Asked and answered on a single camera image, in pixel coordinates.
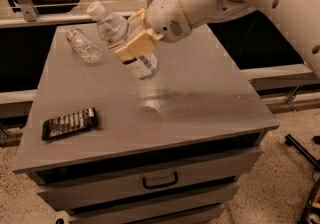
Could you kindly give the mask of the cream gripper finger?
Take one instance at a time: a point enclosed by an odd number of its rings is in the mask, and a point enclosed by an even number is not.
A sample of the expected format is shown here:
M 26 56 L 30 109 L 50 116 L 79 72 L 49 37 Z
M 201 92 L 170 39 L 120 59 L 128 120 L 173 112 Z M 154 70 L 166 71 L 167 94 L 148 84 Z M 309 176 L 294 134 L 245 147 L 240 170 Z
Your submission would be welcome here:
M 156 49 L 163 37 L 163 34 L 155 32 L 152 28 L 143 30 L 117 49 L 115 56 L 121 61 L 127 61 L 147 55 Z
M 143 35 L 147 32 L 148 26 L 146 24 L 146 12 L 146 9 L 141 9 L 128 18 L 129 40 L 134 39 L 135 37 Z

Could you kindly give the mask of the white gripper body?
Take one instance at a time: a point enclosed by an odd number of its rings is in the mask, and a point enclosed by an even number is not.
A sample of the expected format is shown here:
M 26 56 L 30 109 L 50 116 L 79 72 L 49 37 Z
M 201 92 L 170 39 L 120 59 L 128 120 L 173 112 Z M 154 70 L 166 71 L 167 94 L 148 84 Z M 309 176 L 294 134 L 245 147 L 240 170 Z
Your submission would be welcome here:
M 192 32 L 181 0 L 153 0 L 147 8 L 147 24 L 163 35 L 165 42 L 176 42 Z

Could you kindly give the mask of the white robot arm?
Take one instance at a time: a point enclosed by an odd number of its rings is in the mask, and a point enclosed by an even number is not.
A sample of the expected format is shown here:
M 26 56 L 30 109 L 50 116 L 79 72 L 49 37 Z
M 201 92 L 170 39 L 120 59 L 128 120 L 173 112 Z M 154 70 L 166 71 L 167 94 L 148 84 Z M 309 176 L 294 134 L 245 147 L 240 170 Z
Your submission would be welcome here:
M 320 77 L 320 0 L 153 0 L 129 21 L 136 31 L 115 51 L 122 61 L 176 42 L 207 23 L 222 23 L 253 11 L 264 14 L 304 62 Z

